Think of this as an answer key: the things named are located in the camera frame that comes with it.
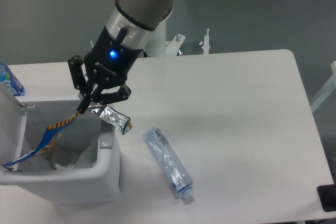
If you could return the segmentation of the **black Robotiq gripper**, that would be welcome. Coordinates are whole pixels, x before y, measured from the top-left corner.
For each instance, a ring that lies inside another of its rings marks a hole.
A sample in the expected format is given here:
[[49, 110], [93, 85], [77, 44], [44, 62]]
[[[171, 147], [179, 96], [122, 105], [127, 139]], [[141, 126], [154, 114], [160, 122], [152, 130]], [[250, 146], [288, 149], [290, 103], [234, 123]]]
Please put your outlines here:
[[[73, 86], [83, 96], [77, 111], [84, 114], [90, 103], [101, 105], [125, 101], [131, 89], [125, 84], [127, 75], [141, 49], [130, 49], [123, 44], [129, 29], [122, 27], [113, 38], [103, 28], [92, 50], [84, 57], [75, 55], [68, 60]], [[99, 93], [95, 84], [102, 89], [119, 86], [113, 93]]]

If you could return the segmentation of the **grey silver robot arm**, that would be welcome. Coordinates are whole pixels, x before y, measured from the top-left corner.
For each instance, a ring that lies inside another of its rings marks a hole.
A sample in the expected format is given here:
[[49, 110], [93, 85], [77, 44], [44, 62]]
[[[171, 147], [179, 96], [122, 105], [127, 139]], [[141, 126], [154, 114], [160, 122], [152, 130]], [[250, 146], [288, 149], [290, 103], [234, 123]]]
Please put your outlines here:
[[81, 102], [77, 113], [91, 104], [111, 104], [128, 99], [128, 72], [174, 0], [115, 0], [112, 13], [92, 50], [73, 56], [68, 66]]

